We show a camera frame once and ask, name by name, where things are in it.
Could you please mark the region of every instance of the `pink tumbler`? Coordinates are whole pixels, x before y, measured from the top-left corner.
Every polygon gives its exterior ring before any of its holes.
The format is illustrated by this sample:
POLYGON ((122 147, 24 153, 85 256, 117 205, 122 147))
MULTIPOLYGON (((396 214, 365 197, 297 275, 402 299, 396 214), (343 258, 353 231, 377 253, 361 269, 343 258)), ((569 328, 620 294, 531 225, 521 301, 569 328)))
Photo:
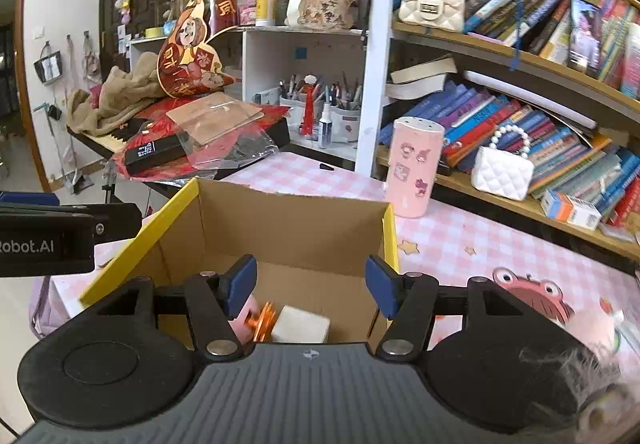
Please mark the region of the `pink tumbler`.
POLYGON ((432 120, 401 117, 394 122, 385 200, 399 217, 427 212, 443 136, 444 128, 432 120))

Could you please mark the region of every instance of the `yellow label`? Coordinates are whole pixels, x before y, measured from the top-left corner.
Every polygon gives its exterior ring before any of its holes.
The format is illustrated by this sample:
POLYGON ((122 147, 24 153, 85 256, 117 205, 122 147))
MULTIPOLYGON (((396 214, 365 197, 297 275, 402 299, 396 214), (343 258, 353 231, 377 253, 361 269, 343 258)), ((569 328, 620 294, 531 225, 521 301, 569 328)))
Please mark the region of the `yellow label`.
POLYGON ((255 19, 272 20, 276 0, 255 0, 255 19))

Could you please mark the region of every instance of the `phone screen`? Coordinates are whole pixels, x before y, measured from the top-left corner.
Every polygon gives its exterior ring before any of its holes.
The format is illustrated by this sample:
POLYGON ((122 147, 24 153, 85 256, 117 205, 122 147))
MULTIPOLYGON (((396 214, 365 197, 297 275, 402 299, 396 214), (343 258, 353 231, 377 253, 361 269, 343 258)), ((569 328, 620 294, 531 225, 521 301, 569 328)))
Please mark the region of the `phone screen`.
POLYGON ((600 65, 600 9, 584 0, 571 0, 571 26, 568 67, 594 78, 600 65))

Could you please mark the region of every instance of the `white handbag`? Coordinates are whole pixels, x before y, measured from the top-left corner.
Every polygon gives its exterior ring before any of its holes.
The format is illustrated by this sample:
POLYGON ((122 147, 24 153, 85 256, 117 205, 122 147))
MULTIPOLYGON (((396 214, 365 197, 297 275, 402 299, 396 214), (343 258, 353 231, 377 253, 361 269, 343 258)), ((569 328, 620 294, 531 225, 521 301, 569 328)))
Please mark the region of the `white handbag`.
POLYGON ((474 188, 508 199, 524 200, 531 178, 533 163, 528 159, 531 141, 529 135, 517 126, 502 126, 491 138, 489 147, 482 146, 476 156, 476 165, 471 173, 474 188), (502 134, 518 132, 523 140, 520 155, 496 148, 502 134))
POLYGON ((413 25, 462 32, 465 0, 402 0, 398 18, 413 25))

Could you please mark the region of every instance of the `white post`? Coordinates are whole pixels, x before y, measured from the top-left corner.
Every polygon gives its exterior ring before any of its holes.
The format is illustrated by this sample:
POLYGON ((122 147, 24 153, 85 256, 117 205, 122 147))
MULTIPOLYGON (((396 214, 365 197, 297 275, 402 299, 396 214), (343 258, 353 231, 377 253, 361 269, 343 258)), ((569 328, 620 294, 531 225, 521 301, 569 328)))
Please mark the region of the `white post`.
POLYGON ((358 133, 356 173, 371 176, 376 157, 376 145, 382 102, 386 84, 391 38, 392 0, 371 0, 369 13, 369 40, 364 71, 362 114, 358 133))

